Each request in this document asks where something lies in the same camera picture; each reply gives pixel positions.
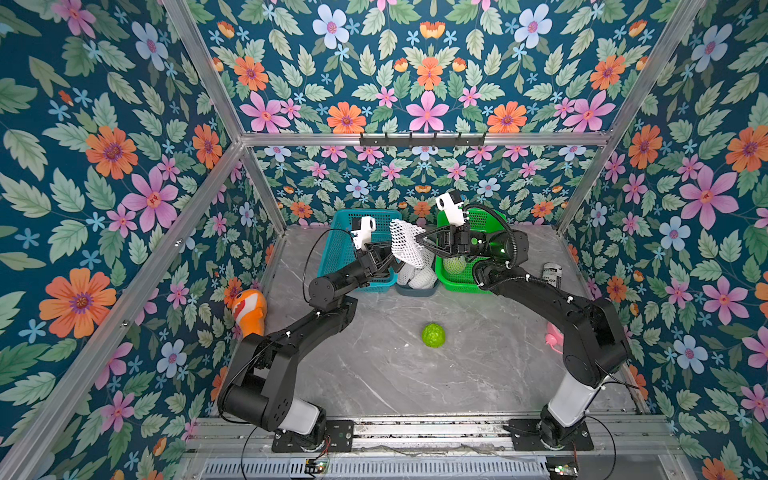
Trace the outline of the white foam net sleeve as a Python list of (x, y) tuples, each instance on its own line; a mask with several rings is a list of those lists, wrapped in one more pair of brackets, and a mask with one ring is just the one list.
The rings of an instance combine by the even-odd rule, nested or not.
[(426, 230), (418, 225), (401, 219), (393, 219), (389, 224), (391, 252), (394, 257), (416, 269), (431, 265), (434, 254), (417, 240)]
[(452, 258), (446, 258), (442, 262), (443, 264), (443, 270), (446, 274), (457, 276), (462, 274), (467, 267), (467, 261), (464, 257), (452, 257)]

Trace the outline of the green custard apple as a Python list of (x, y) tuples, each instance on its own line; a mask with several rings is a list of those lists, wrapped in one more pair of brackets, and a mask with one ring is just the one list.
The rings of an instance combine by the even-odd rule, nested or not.
[(436, 323), (428, 324), (421, 332), (421, 339), (429, 348), (440, 348), (446, 342), (445, 329)]

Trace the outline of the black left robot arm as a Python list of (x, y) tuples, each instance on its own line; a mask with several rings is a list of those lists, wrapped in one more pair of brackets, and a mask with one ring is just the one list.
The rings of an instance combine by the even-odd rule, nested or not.
[(217, 399), (222, 419), (267, 432), (291, 432), (315, 447), (326, 435), (325, 410), (295, 396), (301, 361), (354, 319), (358, 300), (350, 293), (389, 272), (395, 256), (389, 242), (368, 244), (355, 259), (309, 283), (312, 310), (267, 336), (245, 334)]

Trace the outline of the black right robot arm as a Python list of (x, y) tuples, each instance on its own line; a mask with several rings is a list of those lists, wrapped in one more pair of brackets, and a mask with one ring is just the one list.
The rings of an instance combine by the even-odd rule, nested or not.
[(587, 417), (587, 410), (611, 375), (631, 357), (616, 307), (605, 298), (573, 295), (523, 268), (528, 259), (527, 234), (512, 228), (492, 209), (473, 205), (496, 220), (497, 232), (474, 230), (459, 207), (446, 214), (452, 222), (425, 231), (416, 227), (404, 234), (398, 257), (416, 263), (429, 250), (441, 259), (475, 257), (472, 278), (478, 288), (513, 300), (535, 312), (562, 335), (561, 356), (566, 374), (555, 395), (543, 407), (537, 435), (547, 448), (568, 446)]

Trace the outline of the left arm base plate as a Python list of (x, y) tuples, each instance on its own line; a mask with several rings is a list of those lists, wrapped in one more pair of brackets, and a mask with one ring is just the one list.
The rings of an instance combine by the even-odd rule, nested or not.
[(307, 435), (280, 430), (274, 435), (273, 453), (348, 453), (352, 451), (355, 423), (352, 420), (322, 420)]

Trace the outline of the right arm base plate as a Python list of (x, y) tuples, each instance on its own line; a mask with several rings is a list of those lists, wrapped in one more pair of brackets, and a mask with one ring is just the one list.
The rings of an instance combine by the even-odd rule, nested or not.
[(594, 443), (585, 420), (563, 427), (554, 418), (510, 419), (502, 428), (511, 436), (516, 451), (593, 451)]

